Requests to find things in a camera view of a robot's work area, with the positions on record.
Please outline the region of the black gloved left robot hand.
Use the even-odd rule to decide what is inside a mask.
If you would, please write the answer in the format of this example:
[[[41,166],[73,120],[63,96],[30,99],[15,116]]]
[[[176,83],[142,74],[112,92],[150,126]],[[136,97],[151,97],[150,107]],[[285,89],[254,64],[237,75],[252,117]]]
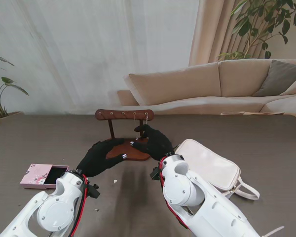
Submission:
[[[127,154],[119,154],[112,158],[107,158],[107,154],[114,147],[123,144],[124,141],[124,139],[119,138],[95,143],[78,164],[77,170],[80,170],[83,175],[89,178],[97,176],[123,162],[127,158]]]

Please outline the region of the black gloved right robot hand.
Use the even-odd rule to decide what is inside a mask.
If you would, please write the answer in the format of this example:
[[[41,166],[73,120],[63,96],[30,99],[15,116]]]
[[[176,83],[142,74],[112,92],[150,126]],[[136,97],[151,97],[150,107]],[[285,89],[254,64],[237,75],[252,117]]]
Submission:
[[[160,161],[164,157],[175,154],[170,140],[159,130],[144,124],[137,126],[134,131],[143,132],[142,138],[148,138],[148,142],[131,142],[131,146],[142,153],[150,155],[154,160]]]

